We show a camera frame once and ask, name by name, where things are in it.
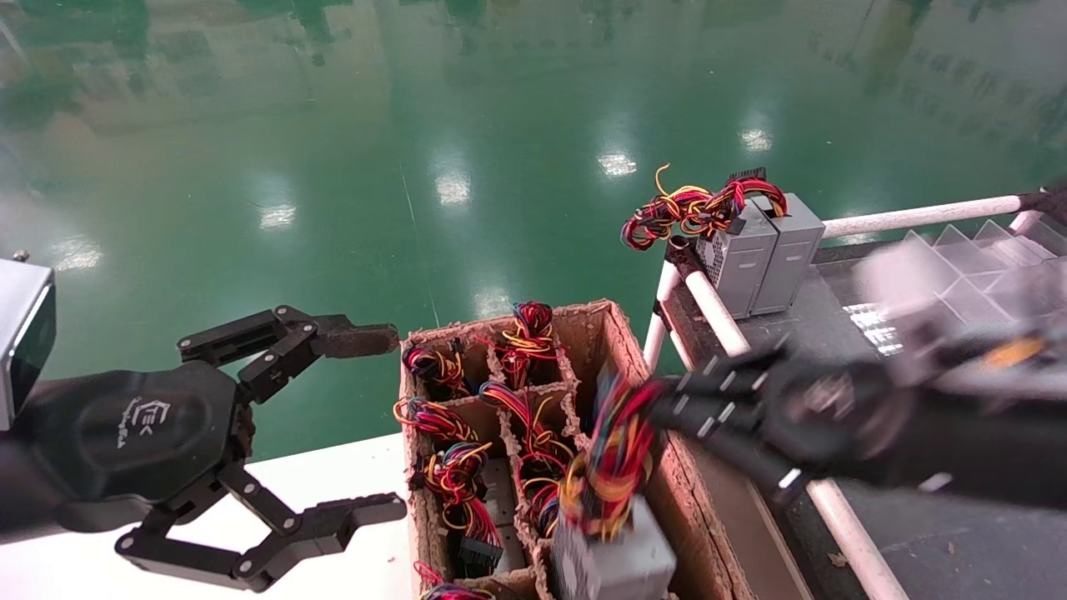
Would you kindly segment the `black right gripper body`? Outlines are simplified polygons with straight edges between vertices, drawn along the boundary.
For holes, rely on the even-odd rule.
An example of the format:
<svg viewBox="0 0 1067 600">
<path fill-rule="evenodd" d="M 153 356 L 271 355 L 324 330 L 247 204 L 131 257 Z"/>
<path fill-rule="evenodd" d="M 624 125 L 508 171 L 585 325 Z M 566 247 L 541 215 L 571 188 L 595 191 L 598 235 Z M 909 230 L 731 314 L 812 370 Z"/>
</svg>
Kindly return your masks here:
<svg viewBox="0 0 1067 600">
<path fill-rule="evenodd" d="M 914 390 L 883 363 L 789 357 L 765 381 L 765 452 L 802 468 L 906 468 L 918 415 Z"/>
</svg>

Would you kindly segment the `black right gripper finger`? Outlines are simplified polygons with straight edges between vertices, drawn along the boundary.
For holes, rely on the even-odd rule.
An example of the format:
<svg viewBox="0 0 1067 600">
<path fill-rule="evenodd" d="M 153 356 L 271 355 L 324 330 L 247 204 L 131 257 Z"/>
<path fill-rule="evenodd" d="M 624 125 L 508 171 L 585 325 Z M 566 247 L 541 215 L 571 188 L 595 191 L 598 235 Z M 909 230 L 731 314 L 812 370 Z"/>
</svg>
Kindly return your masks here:
<svg viewBox="0 0 1067 600">
<path fill-rule="evenodd" d="M 737 356 L 716 356 L 697 372 L 644 383 L 644 417 L 662 430 L 710 436 L 721 427 L 746 436 L 778 436 L 784 413 L 790 345 L 779 342 Z"/>
<path fill-rule="evenodd" d="M 795 502 L 814 481 L 811 471 L 790 461 L 781 452 L 765 447 L 751 432 L 724 424 L 674 424 L 667 429 L 734 468 L 774 504 Z"/>
</svg>

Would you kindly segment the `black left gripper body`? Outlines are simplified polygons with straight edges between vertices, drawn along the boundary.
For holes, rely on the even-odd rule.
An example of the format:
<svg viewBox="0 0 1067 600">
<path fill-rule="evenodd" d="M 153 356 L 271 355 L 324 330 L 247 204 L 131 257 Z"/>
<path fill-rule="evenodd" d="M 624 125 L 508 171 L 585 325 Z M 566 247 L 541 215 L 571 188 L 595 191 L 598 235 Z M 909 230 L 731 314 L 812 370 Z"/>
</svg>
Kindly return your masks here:
<svg viewBox="0 0 1067 600">
<path fill-rule="evenodd" d="M 41 381 L 17 417 L 17 528 L 110 532 L 251 453 L 251 410 L 206 363 Z"/>
</svg>

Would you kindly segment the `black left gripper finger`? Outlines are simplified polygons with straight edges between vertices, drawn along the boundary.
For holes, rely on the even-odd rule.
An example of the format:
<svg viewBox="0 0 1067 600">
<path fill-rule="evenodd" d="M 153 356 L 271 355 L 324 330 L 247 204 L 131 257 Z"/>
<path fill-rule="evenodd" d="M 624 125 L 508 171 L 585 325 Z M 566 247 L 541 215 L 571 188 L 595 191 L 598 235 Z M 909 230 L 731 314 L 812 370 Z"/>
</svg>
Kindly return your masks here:
<svg viewBox="0 0 1067 600">
<path fill-rule="evenodd" d="M 343 314 L 312 316 L 278 305 L 184 337 L 177 349 L 184 363 L 214 368 L 250 358 L 237 375 L 240 405 L 267 402 L 318 358 L 391 354 L 400 345 L 393 323 L 353 323 Z"/>
<path fill-rule="evenodd" d="M 238 553 L 168 536 L 179 521 L 197 519 L 224 493 L 267 525 L 269 534 L 259 544 Z M 405 501 L 395 492 L 321 502 L 296 514 L 243 465 L 226 465 L 194 483 L 186 500 L 153 506 L 115 543 L 115 551 L 146 573 L 267 593 L 298 563 L 343 553 L 359 528 L 403 520 L 407 514 Z"/>
</svg>

